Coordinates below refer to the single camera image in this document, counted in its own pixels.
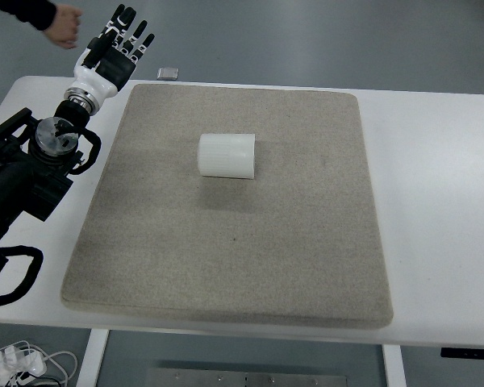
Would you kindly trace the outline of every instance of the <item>metal plate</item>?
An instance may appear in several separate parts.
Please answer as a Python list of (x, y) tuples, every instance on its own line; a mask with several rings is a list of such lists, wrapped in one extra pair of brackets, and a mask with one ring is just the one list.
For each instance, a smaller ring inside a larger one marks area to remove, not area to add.
[(156, 387), (347, 387), (346, 377), (153, 368)]
[(175, 67), (161, 67), (158, 70), (158, 81), (176, 81), (179, 69)]

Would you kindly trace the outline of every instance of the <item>robotic arm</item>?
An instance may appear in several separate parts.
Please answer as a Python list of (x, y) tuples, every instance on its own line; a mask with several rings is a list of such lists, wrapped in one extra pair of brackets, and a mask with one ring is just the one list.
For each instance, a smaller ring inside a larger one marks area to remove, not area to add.
[[(73, 183), (68, 175), (83, 173), (96, 161), (101, 141), (86, 129), (90, 116), (97, 114), (106, 98), (114, 97), (125, 86), (154, 39), (149, 34), (135, 49), (147, 26), (143, 21), (124, 41), (135, 16), (131, 7), (120, 5), (102, 32), (90, 41), (75, 65), (75, 80), (54, 117), (37, 120), (24, 108), (0, 125), (0, 240), (24, 211), (46, 220)], [(16, 137), (20, 128), (23, 131)], [(83, 154), (77, 150), (81, 136), (93, 145), (84, 164)], [(25, 143), (27, 152), (22, 149)], [(32, 261), (18, 288), (0, 296), (0, 306), (28, 292), (43, 261), (43, 253), (37, 248), (0, 248), (0, 272), (11, 256), (30, 256)]]

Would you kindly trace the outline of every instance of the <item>white robotic hand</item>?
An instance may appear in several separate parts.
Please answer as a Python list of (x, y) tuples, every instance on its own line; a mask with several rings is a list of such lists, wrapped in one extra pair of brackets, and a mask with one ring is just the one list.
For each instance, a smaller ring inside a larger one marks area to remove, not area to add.
[(89, 115), (96, 114), (106, 98), (114, 97), (125, 86), (138, 60), (154, 40), (154, 34), (149, 34), (135, 49), (137, 40), (147, 26), (144, 20), (133, 35), (123, 42), (135, 16), (135, 10), (120, 4), (100, 35), (90, 41), (75, 65), (75, 81), (66, 90), (65, 99), (76, 102)]

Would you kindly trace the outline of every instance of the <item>small metal object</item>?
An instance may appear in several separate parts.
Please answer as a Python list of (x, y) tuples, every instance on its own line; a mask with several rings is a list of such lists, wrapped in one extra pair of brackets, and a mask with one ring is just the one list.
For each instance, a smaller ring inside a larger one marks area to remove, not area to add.
[(158, 81), (176, 81), (179, 69), (175, 67), (161, 67), (158, 70)]

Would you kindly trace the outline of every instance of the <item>black sleeve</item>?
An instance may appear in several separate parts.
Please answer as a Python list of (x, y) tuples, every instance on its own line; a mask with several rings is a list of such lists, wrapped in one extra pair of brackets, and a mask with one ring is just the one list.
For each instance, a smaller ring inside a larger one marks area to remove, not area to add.
[(40, 31), (49, 28), (56, 15), (56, 6), (48, 0), (0, 0), (0, 10)]

